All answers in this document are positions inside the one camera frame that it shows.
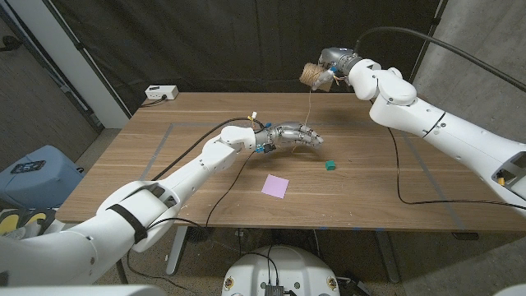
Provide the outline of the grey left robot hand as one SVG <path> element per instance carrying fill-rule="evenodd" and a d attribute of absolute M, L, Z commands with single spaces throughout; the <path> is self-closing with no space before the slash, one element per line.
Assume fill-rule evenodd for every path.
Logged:
<path fill-rule="evenodd" d="M 255 133 L 257 145 L 296 146 L 305 145 L 315 148 L 324 143 L 324 139 L 313 129 L 299 122 L 285 122 L 265 128 Z"/>

